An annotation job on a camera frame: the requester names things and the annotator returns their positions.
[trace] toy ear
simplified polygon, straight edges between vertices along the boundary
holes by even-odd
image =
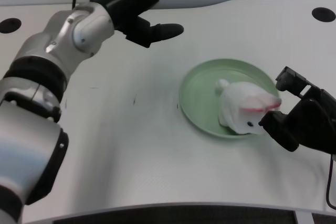
[[[275,109],[280,105],[281,98],[269,93],[262,93],[245,98],[239,107],[248,112],[262,112]]]
[[[265,110],[262,102],[256,96],[245,98],[239,107],[247,112],[262,112]]]
[[[276,97],[275,95],[272,95],[270,93],[263,93],[258,94],[256,97],[262,101],[263,105],[265,106],[266,110],[271,110],[280,107],[281,105],[281,98]]]

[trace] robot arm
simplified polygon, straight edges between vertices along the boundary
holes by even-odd
[[[119,30],[149,47],[183,32],[138,17],[159,0],[93,0],[57,12],[28,38],[0,80],[0,223],[20,222],[24,205],[49,194],[68,147],[57,124],[73,72]]]

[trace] light green plate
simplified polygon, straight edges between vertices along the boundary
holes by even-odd
[[[240,60],[217,59],[193,68],[180,87],[180,106],[187,118],[201,130],[224,138],[244,138],[218,122],[219,95],[215,83],[219,79],[229,82],[252,82],[269,93],[279,96],[273,81],[259,68]]]

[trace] white stuffed animal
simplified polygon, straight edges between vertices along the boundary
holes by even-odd
[[[281,105],[278,98],[250,82],[233,82],[222,79],[216,82],[221,92],[219,99],[219,123],[229,126],[238,134],[264,134],[259,122],[267,111]]]

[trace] white table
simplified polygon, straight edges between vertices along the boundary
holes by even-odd
[[[68,152],[52,192],[26,207],[23,221],[170,202],[333,213],[325,199],[329,155],[303,146],[290,153],[267,136],[213,138],[177,108],[183,76],[215,58],[248,61],[273,79],[289,66],[336,96],[336,22],[315,20],[316,7],[336,12],[336,0],[235,0],[151,10],[142,17],[182,24],[185,32],[150,49],[117,32],[71,77],[60,120],[70,137]],[[19,31],[0,34],[0,73],[29,35],[69,8],[0,7],[0,20],[23,22]],[[281,96],[288,113],[298,99]],[[335,181],[331,187],[336,202]]]

